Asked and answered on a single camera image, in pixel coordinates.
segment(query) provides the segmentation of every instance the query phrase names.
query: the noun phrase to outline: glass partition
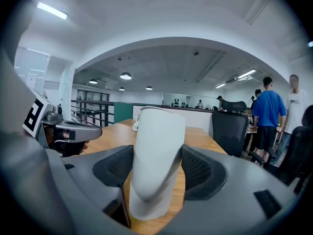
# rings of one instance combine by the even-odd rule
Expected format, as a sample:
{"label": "glass partition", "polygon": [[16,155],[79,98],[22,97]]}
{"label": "glass partition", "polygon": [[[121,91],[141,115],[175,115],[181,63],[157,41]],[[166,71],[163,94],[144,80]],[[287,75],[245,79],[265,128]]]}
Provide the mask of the glass partition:
{"label": "glass partition", "polygon": [[45,72],[50,55],[18,47],[14,70],[23,82],[40,94],[44,92]]}
{"label": "glass partition", "polygon": [[216,97],[181,94],[164,94],[163,105],[179,108],[196,108],[200,100],[204,109],[212,110],[213,106],[219,107],[219,101]]}

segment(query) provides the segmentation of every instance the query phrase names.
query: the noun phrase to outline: white t-shirt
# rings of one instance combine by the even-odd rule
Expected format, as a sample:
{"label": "white t-shirt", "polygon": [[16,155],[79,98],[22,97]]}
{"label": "white t-shirt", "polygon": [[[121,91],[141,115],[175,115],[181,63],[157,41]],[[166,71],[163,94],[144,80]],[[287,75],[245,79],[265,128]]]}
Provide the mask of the white t-shirt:
{"label": "white t-shirt", "polygon": [[292,133],[295,127],[302,126],[302,117],[306,108],[308,107],[308,96],[304,90],[299,93],[291,93],[288,95],[287,107],[288,120],[285,132]]}

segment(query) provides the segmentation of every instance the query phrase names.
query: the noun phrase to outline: fluorescent light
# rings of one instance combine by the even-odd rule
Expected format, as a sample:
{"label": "fluorescent light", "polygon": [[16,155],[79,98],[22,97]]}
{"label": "fluorescent light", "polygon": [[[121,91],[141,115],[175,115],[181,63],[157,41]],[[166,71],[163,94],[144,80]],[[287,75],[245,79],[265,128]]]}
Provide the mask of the fluorescent light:
{"label": "fluorescent light", "polygon": [[224,85],[226,85],[226,84],[221,84],[221,85],[217,86],[216,89],[223,87]]}
{"label": "fluorescent light", "polygon": [[243,74],[243,75],[239,76],[238,78],[243,78],[243,77],[248,76],[249,74],[252,74],[252,73],[254,73],[254,72],[256,72],[256,70],[255,70],[255,69],[250,70],[250,71],[248,71],[247,73],[245,73],[245,74]]}
{"label": "fluorescent light", "polygon": [[40,71],[40,72],[45,72],[44,70],[35,70],[35,69],[31,69],[32,71]]}
{"label": "fluorescent light", "polygon": [[67,18],[67,14],[64,14],[61,11],[58,11],[55,8],[52,8],[51,6],[46,5],[46,4],[42,3],[42,2],[38,3],[37,8],[40,8],[40,9],[45,10],[47,12],[50,12],[53,15],[58,16],[59,18],[62,18],[62,19]]}

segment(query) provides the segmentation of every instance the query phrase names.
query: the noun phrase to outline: chair backrest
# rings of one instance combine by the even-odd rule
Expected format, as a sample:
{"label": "chair backrest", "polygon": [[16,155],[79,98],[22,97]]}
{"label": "chair backrest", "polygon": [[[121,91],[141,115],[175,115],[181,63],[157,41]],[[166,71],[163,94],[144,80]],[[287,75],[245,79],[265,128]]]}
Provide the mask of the chair backrest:
{"label": "chair backrest", "polygon": [[239,102],[228,102],[223,100],[221,103],[221,107],[225,110],[235,111],[235,112],[243,112],[246,110],[246,103],[243,101]]}
{"label": "chair backrest", "polygon": [[231,112],[213,112],[213,139],[228,154],[240,157],[243,151],[248,117]]}
{"label": "chair backrest", "polygon": [[306,178],[312,171],[313,128],[298,126],[291,135],[286,156],[276,177],[287,185],[296,178]]}

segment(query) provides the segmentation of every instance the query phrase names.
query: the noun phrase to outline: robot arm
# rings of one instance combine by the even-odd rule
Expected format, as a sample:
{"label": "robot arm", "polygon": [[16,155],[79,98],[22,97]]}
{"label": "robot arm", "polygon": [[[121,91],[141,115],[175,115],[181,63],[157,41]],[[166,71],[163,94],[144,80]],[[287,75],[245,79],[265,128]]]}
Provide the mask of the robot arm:
{"label": "robot arm", "polygon": [[24,124],[24,130],[44,148],[57,150],[62,157],[79,155],[86,141],[97,139],[102,129],[63,119],[61,105],[53,105],[33,90],[36,100]]}

